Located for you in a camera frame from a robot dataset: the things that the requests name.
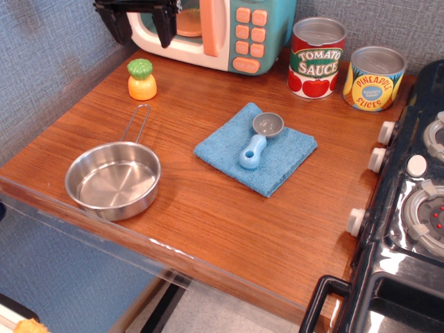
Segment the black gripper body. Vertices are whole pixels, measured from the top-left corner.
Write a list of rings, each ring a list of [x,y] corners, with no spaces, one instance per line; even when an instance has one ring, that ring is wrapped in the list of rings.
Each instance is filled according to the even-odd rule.
[[[181,1],[171,0],[97,0],[93,3],[97,9],[111,12],[153,12],[156,8],[170,10],[173,14],[182,11]]]

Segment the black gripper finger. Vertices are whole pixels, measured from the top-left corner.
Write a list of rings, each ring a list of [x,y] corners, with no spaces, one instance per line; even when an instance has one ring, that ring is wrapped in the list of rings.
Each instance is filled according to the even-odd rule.
[[[126,45],[131,41],[132,29],[125,12],[114,12],[105,8],[97,8],[103,23],[120,45]]]
[[[152,13],[157,35],[163,49],[167,48],[177,33],[176,12],[167,7],[156,7]]]

